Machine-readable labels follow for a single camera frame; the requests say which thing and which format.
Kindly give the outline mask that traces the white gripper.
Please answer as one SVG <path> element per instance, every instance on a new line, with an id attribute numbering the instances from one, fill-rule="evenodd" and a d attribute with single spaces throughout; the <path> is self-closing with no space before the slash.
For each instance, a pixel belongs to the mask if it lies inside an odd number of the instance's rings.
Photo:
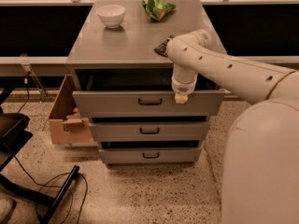
<path id="1" fill-rule="evenodd" d="M 191 82 L 183 83 L 172 77 L 172 90 L 175 93 L 175 102 L 177 104 L 186 104 L 188 102 L 189 94 L 195 90 L 197 77 L 193 77 Z"/>

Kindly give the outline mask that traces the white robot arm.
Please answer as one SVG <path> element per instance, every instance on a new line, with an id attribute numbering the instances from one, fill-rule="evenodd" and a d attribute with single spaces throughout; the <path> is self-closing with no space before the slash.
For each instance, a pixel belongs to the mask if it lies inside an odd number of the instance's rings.
<path id="1" fill-rule="evenodd" d="M 299 224 L 299 73 L 210 50 L 197 30 L 172 38 L 172 89 L 187 101 L 203 76 L 249 103 L 225 144 L 221 224 Z"/>

